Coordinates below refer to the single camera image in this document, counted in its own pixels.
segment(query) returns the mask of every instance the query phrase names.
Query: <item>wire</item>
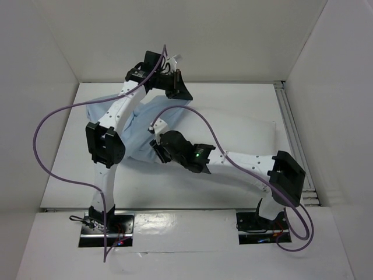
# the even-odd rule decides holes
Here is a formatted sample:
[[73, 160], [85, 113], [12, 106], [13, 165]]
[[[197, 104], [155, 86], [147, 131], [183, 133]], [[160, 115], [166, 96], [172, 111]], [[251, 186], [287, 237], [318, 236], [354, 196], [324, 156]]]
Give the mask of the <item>wire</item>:
[[170, 65], [169, 62], [166, 63], [166, 67], [165, 67], [164, 69], [162, 69], [162, 71], [165, 71], [167, 67], [168, 67], [168, 71], [167, 71], [165, 74], [168, 74], [168, 73], [170, 73], [170, 71], [171, 71], [171, 65]]
[[284, 228], [282, 227], [282, 225], [279, 222], [276, 222], [276, 225], [280, 227], [281, 232], [275, 232], [276, 228], [275, 228], [275, 225], [273, 225], [273, 237], [275, 237], [277, 235], [281, 235], [284, 232]]
[[125, 236], [124, 236], [124, 228], [123, 228], [123, 225], [121, 225], [121, 229], [122, 229], [122, 235], [123, 235], [123, 237], [125, 237]]
[[250, 234], [253, 234], [253, 235], [255, 235], [255, 234], [262, 234], [262, 233], [266, 233], [268, 230], [266, 229], [266, 230], [263, 230], [263, 231], [261, 231], [261, 232], [249, 232], [248, 230], [240, 230], [240, 232], [245, 232], [245, 233], [250, 233]]
[[[117, 99], [120, 99], [120, 98], [123, 98], [131, 93], [133, 93], [134, 91], [138, 90], [141, 86], [143, 86], [151, 77], [152, 75], [157, 71], [160, 63], [161, 63], [161, 60], [162, 60], [162, 56], [164, 55], [167, 55], [167, 50], [166, 50], [166, 45], [163, 45], [163, 49], [162, 49], [162, 53], [161, 53], [161, 57], [158, 59], [158, 62], [156, 64], [156, 66], [153, 68], [153, 70], [148, 74], [148, 76], [141, 82], [139, 83], [137, 86], [135, 86], [133, 89], [131, 89], [130, 91], [126, 92], [125, 94], [122, 94], [122, 95], [118, 95], [118, 96], [115, 96], [115, 97], [111, 97], [111, 98], [107, 98], [107, 99], [103, 99], [103, 100], [93, 100], [93, 101], [86, 101], [86, 102], [81, 102], [81, 103], [76, 103], [76, 104], [71, 104], [71, 105], [68, 105], [68, 106], [64, 106], [64, 107], [61, 107], [59, 109], [56, 109], [52, 112], [50, 112], [49, 114], [47, 114], [39, 123], [39, 125], [37, 126], [37, 128], [35, 129], [35, 133], [34, 133], [34, 137], [33, 137], [33, 151], [34, 151], [34, 156], [36, 158], [36, 161], [38, 162], [38, 164], [40, 165], [40, 167], [46, 172], [48, 173], [50, 176], [52, 176], [53, 178], [56, 178], [57, 180], [61, 180], [63, 182], [66, 182], [66, 183], [71, 183], [71, 184], [77, 184], [77, 185], [84, 185], [84, 186], [88, 186], [88, 187], [91, 187], [91, 188], [94, 188], [95, 190], [97, 190], [100, 195], [101, 195], [101, 199], [103, 201], [103, 208], [104, 208], [104, 213], [107, 213], [107, 209], [106, 209], [106, 201], [105, 201], [105, 195], [103, 193], [103, 191], [93, 185], [93, 184], [90, 184], [90, 183], [85, 183], [85, 182], [80, 182], [80, 181], [75, 181], [75, 180], [70, 180], [70, 179], [67, 179], [67, 178], [63, 178], [63, 177], [60, 177], [56, 174], [54, 174], [52, 171], [50, 171], [45, 165], [44, 163], [41, 161], [40, 157], [39, 157], [39, 154], [37, 152], [37, 135], [40, 131], [40, 128], [42, 127], [42, 125], [45, 123], [45, 121], [47, 119], [49, 119], [51, 116], [53, 116], [54, 114], [58, 113], [58, 112], [61, 112], [61, 111], [64, 111], [64, 110], [67, 110], [67, 109], [72, 109], [74, 107], [78, 107], [78, 106], [84, 106], [84, 105], [88, 105], [88, 104], [95, 104], [95, 103], [104, 103], [104, 102], [108, 102], [108, 101], [113, 101], [113, 100], [117, 100]], [[108, 253], [110, 252], [110, 250], [115, 247], [115, 246], [111, 246], [109, 249], [107, 248], [107, 229], [106, 229], [106, 226], [107, 226], [107, 217], [106, 215], [104, 215], [104, 262], [106, 262], [106, 257], [108, 255]]]
[[118, 228], [118, 237], [117, 239], [115, 239], [115, 242], [118, 242], [119, 241], [119, 237], [121, 235], [121, 228], [118, 226], [118, 224], [116, 224], [117, 228]]
[[[182, 105], [174, 105], [174, 106], [170, 106], [170, 107], [167, 107], [165, 109], [163, 109], [161, 112], [158, 113], [158, 115], [154, 118], [153, 120], [153, 123], [152, 123], [152, 127], [154, 126], [154, 124], [156, 123], [157, 119], [167, 110], [170, 110], [170, 109], [173, 109], [173, 108], [184, 108], [186, 110], [189, 110], [195, 114], [197, 114], [202, 120], [203, 122], [207, 125], [207, 127], [209, 128], [211, 134], [212, 134], [212, 137], [214, 138], [215, 140], [215, 143], [219, 149], [219, 151], [222, 153], [222, 154], [226, 154], [226, 152], [224, 151], [224, 149], [221, 147], [220, 145], [220, 142], [219, 140], [217, 139], [217, 136], [213, 130], [213, 128], [211, 127], [210, 123], [208, 122], [208, 120], [201, 114], [199, 113], [198, 111], [196, 111], [195, 109], [193, 108], [190, 108], [188, 106], [182, 106]], [[261, 176], [255, 174], [254, 172], [251, 172], [250, 170], [248, 169], [245, 169], [241, 166], [239, 166], [238, 164], [236, 164], [236, 162], [234, 162], [228, 155], [226, 155], [226, 159], [228, 160], [228, 162], [233, 165], [234, 167], [236, 167], [238, 170], [242, 171], [242, 172], [245, 172], [249, 175], [251, 175], [252, 177], [256, 178], [257, 180], [259, 180], [260, 182], [262, 182], [263, 184], [267, 185], [273, 192], [275, 192], [283, 201], [285, 201], [285, 203], [295, 212], [295, 214], [298, 216], [299, 220], [301, 221], [301, 223], [303, 224], [303, 227], [305, 229], [305, 237], [302, 237], [300, 236], [298, 233], [297, 234], [294, 234], [295, 236], [297, 236], [299, 239], [301, 240], [308, 240], [308, 243], [304, 246], [302, 246], [301, 248], [297, 248], [297, 249], [286, 249], [284, 248], [283, 246], [281, 246], [279, 244], [279, 237], [281, 237], [283, 234], [281, 234], [277, 239], [276, 239], [276, 244], [283, 250], [285, 251], [289, 251], [289, 252], [297, 252], [297, 251], [301, 251], [305, 248], [308, 247], [308, 245], [312, 242], [313, 238], [314, 238], [314, 224], [312, 222], [312, 219], [308, 213], [308, 211], [304, 208], [303, 205], [302, 208], [303, 210], [305, 211], [305, 213], [307, 214], [307, 217], [311, 223], [311, 235], [309, 233], [309, 227], [306, 223], [306, 221], [304, 220], [304, 218], [302, 217], [302, 215], [299, 213], [298, 209], [293, 205], [293, 203], [291, 203], [291, 201], [289, 200], [289, 198], [287, 197], [287, 194], [286, 193], [283, 193], [281, 190], [278, 190], [275, 186], [271, 185], [270, 182], [266, 181], [265, 179], [263, 179]], [[286, 216], [286, 220], [288, 222], [288, 225], [289, 225], [289, 229], [291, 230], [291, 232], [295, 233], [294, 229], [291, 227], [290, 225], [290, 222], [288, 221], [287, 219], [287, 216]]]
[[78, 217], [78, 216], [71, 215], [71, 216], [69, 217], [69, 220], [70, 220], [70, 221], [74, 221], [74, 222], [81, 222], [81, 223], [83, 223], [84, 225], [89, 226], [89, 222], [87, 222], [86, 220], [84, 220], [83, 218]]
[[162, 55], [162, 62], [161, 62], [161, 72], [163, 72], [164, 64], [166, 63], [166, 58]]

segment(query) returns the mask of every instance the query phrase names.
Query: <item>cloth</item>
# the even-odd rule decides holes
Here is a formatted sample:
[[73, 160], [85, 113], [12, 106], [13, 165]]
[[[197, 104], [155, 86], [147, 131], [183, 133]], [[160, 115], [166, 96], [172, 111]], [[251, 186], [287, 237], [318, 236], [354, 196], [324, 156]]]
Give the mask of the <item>cloth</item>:
[[[107, 99], [112, 96], [105, 96], [95, 100]], [[96, 123], [110, 108], [115, 101], [89, 104], [87, 105], [87, 118]], [[120, 135], [126, 152], [124, 159], [133, 158], [143, 162], [155, 162], [157, 155], [150, 147], [149, 142], [155, 139], [147, 129], [154, 118], [162, 109], [174, 105], [188, 105], [190, 100], [168, 99], [165, 96], [155, 96], [146, 104], [140, 103], [128, 118], [123, 131], [117, 133]], [[161, 116], [170, 129], [173, 129], [183, 113], [182, 108], [172, 108], [164, 112]]]

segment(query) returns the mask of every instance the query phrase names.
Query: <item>mounting plate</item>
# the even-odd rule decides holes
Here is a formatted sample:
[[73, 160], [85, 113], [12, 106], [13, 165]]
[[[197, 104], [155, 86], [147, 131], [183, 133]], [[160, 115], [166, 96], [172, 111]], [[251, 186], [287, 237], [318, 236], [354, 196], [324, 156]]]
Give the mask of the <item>mounting plate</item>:
[[[89, 222], [88, 213], [85, 213], [84, 220]], [[134, 214], [127, 213], [126, 215], [115, 215], [115, 220], [118, 221], [118, 230], [116, 232], [109, 231], [107, 233], [107, 246], [111, 246], [124, 237], [128, 239], [119, 242], [117, 247], [132, 247], [133, 240], [133, 223], [135, 221]], [[103, 229], [99, 227], [90, 228], [84, 223], [80, 230], [79, 247], [104, 247]]]
[[255, 212], [237, 212], [237, 230], [240, 244], [275, 243], [278, 235], [280, 243], [291, 242], [284, 213], [281, 212], [272, 225], [260, 225]]

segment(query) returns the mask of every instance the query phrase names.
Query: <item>purple cable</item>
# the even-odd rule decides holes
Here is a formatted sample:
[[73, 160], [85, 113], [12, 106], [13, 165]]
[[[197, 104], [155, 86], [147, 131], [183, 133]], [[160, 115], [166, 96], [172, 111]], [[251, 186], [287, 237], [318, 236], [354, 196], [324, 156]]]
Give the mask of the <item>purple cable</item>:
[[[39, 123], [39, 125], [37, 126], [36, 130], [35, 130], [35, 133], [34, 133], [34, 138], [33, 138], [33, 150], [34, 150], [34, 155], [35, 155], [35, 158], [36, 158], [36, 161], [38, 162], [38, 164], [41, 166], [41, 168], [46, 172], [48, 173], [50, 176], [58, 179], [58, 180], [61, 180], [63, 182], [66, 182], [66, 183], [71, 183], [71, 184], [77, 184], [77, 185], [84, 185], [84, 186], [88, 186], [88, 187], [91, 187], [91, 188], [94, 188], [95, 190], [99, 191], [100, 192], [100, 195], [101, 195], [101, 198], [103, 200], [103, 208], [104, 208], [104, 212], [106, 213], [107, 209], [106, 209], [106, 201], [105, 201], [105, 196], [104, 196], [104, 193], [103, 191], [93, 185], [93, 184], [89, 184], [89, 183], [84, 183], [84, 182], [79, 182], [79, 181], [74, 181], [74, 180], [69, 180], [69, 179], [66, 179], [66, 178], [63, 178], [63, 177], [60, 177], [54, 173], [52, 173], [50, 170], [48, 170], [46, 168], [46, 166], [44, 165], [44, 163], [41, 161], [40, 157], [39, 157], [39, 154], [37, 152], [37, 148], [36, 148], [36, 142], [37, 142], [37, 135], [39, 133], [39, 130], [41, 128], [41, 126], [45, 123], [45, 121], [47, 119], [49, 119], [50, 116], [53, 116], [54, 114], [58, 113], [58, 112], [61, 112], [63, 110], [66, 110], [66, 109], [71, 109], [71, 108], [74, 108], [74, 107], [77, 107], [77, 106], [83, 106], [83, 105], [88, 105], [88, 104], [95, 104], [95, 103], [104, 103], [104, 102], [108, 102], [108, 101], [113, 101], [113, 100], [117, 100], [117, 99], [120, 99], [120, 98], [123, 98], [131, 93], [133, 93], [134, 91], [136, 91], [138, 88], [140, 88], [141, 86], [143, 86], [149, 79], [150, 77], [152, 77], [152, 75], [157, 71], [157, 68], [158, 66], [160, 65], [161, 61], [162, 61], [162, 58], [164, 57], [164, 54], [167, 53], [167, 50], [166, 50], [166, 45], [163, 45], [163, 50], [162, 50], [162, 53], [161, 53], [161, 56], [159, 57], [158, 61], [157, 61], [157, 64], [156, 66], [153, 68], [153, 70], [149, 73], [149, 75], [141, 82], [139, 83], [137, 86], [135, 86], [133, 89], [131, 89], [130, 91], [126, 92], [125, 94], [122, 94], [122, 95], [118, 95], [118, 96], [115, 96], [115, 97], [112, 97], [112, 98], [108, 98], [108, 99], [103, 99], [103, 100], [95, 100], [95, 101], [87, 101], [87, 102], [81, 102], [81, 103], [76, 103], [76, 104], [72, 104], [72, 105], [68, 105], [68, 106], [65, 106], [65, 107], [62, 107], [62, 108], [59, 108], [59, 109], [56, 109], [52, 112], [50, 112], [49, 114], [47, 114]], [[107, 250], [107, 232], [106, 232], [106, 226], [107, 226], [107, 221], [106, 221], [106, 215], [104, 215], [104, 262], [106, 262], [106, 257], [107, 257], [107, 254], [110, 252], [110, 250], [114, 247], [115, 243], [113, 244], [113, 246], [110, 247], [109, 250]]]
[[[311, 236], [309, 237], [309, 240], [306, 244], [304, 244], [302, 247], [300, 248], [296, 248], [296, 249], [288, 249], [288, 248], [285, 248], [283, 247], [282, 245], [280, 245], [280, 238], [285, 235], [286, 233], [283, 233], [281, 235], [279, 235], [277, 238], [276, 238], [276, 244], [277, 246], [279, 246], [282, 250], [284, 251], [287, 251], [287, 252], [291, 252], [291, 253], [294, 253], [294, 252], [299, 252], [303, 249], [306, 249], [308, 247], [308, 245], [311, 244], [312, 240], [314, 239], [314, 235], [315, 235], [315, 227], [314, 227], [314, 222], [312, 221], [311, 219], [311, 216], [309, 215], [308, 211], [305, 209], [305, 207], [300, 204], [302, 209], [304, 210], [304, 212], [306, 213], [308, 219], [309, 219], [309, 223], [311, 224]], [[289, 222], [289, 219], [287, 217], [287, 213], [286, 213], [286, 209], [284, 210], [284, 213], [285, 213], [285, 219], [286, 219], [286, 222], [287, 222], [287, 225], [289, 226], [289, 229], [290, 231], [293, 233], [293, 235], [295, 235], [297, 238], [299, 238], [300, 240], [306, 240], [304, 239], [303, 237], [299, 236], [298, 233], [295, 232], [295, 230], [293, 229], [293, 227], [290, 225], [290, 222]]]
[[[159, 118], [159, 117], [160, 117], [160, 116], [161, 116], [165, 111], [167, 111], [167, 110], [169, 110], [169, 109], [173, 109], [173, 108], [184, 108], [184, 109], [187, 109], [187, 110], [192, 111], [193, 113], [197, 114], [197, 115], [198, 115], [198, 116], [199, 116], [199, 117], [200, 117], [200, 118], [205, 122], [205, 124], [206, 124], [207, 127], [209, 128], [209, 130], [210, 130], [210, 132], [211, 132], [211, 134], [212, 134], [212, 137], [214, 138], [215, 143], [216, 143], [218, 149], [220, 150], [220, 152], [221, 152], [222, 154], [225, 154], [225, 153], [226, 153], [226, 152], [224, 151], [224, 149], [221, 147], [220, 142], [219, 142], [219, 140], [217, 139], [216, 134], [215, 134], [213, 128], [211, 127], [211, 125], [209, 124], [208, 120], [207, 120], [203, 115], [201, 115], [201, 113], [199, 113], [199, 112], [196, 111], [195, 109], [190, 108], [190, 107], [188, 107], [188, 106], [175, 105], [175, 106], [170, 106], [170, 107], [167, 107], [167, 108], [163, 109], [161, 112], [158, 113], [158, 115], [157, 115], [156, 118], [154, 119], [154, 121], [153, 121], [153, 123], [152, 123], [152, 126], [154, 126], [154, 124], [156, 123], [157, 119], [158, 119], [158, 118]], [[291, 201], [287, 198], [287, 195], [286, 195], [286, 194], [282, 193], [282, 192], [281, 192], [280, 190], [278, 190], [276, 187], [274, 187], [273, 185], [271, 185], [270, 182], [264, 180], [261, 176], [259, 176], [259, 175], [255, 174], [254, 172], [251, 172], [250, 170], [247, 170], [247, 169], [245, 169], [245, 168], [239, 166], [238, 164], [236, 164], [236, 162], [234, 162], [234, 161], [233, 161], [233, 160], [232, 160], [228, 155], [226, 155], [226, 159], [227, 159], [227, 160], [228, 160], [228, 161], [229, 161], [229, 162], [230, 162], [234, 167], [236, 167], [236, 168], [239, 169], [240, 171], [245, 172], [245, 173], [251, 175], [252, 177], [254, 177], [254, 178], [256, 178], [257, 180], [259, 180], [260, 182], [262, 182], [263, 184], [267, 185], [267, 186], [268, 186], [272, 191], [274, 191], [274, 192], [275, 192], [275, 193], [276, 193], [276, 194], [277, 194], [277, 195], [278, 195], [278, 196], [279, 196], [283, 201], [285, 201], [285, 203], [286, 203], [286, 204], [287, 204], [291, 209], [293, 209], [293, 211], [295, 212], [295, 214], [297, 214], [298, 218], [299, 218], [300, 221], [302, 222], [303, 227], [304, 227], [304, 229], [305, 229], [305, 237], [300, 236], [298, 233], [296, 233], [296, 232], [294, 231], [294, 229], [291, 227], [290, 222], [288, 221], [288, 219], [287, 219], [287, 217], [286, 217], [287, 223], [288, 223], [288, 225], [289, 225], [289, 229], [291, 230], [291, 232], [294, 233], [294, 235], [295, 235], [297, 238], [299, 238], [299, 239], [301, 239], [301, 240], [307, 240], [307, 239], [309, 239], [308, 243], [307, 243], [305, 246], [303, 246], [303, 247], [301, 247], [301, 248], [299, 248], [299, 249], [286, 249], [286, 248], [282, 247], [282, 246], [279, 244], [279, 242], [278, 242], [279, 238], [276, 239], [276, 243], [277, 243], [277, 245], [278, 245], [281, 249], [286, 250], [286, 251], [290, 251], [290, 252], [301, 251], [301, 250], [305, 249], [306, 247], [308, 247], [308, 245], [312, 242], [312, 239], [314, 238], [314, 224], [313, 224], [313, 222], [312, 222], [312, 219], [311, 219], [311, 217], [310, 217], [308, 211], [303, 207], [303, 205], [301, 205], [301, 206], [302, 206], [303, 210], [305, 211], [305, 213], [307, 214], [307, 216], [308, 216], [308, 218], [309, 218], [309, 220], [310, 220], [310, 223], [311, 223], [311, 230], [312, 230], [311, 236], [309, 235], [309, 228], [308, 228], [308, 225], [307, 225], [306, 221], [304, 220], [304, 218], [302, 217], [302, 215], [299, 213], [298, 209], [297, 209], [297, 208], [296, 208], [296, 207], [291, 203]]]

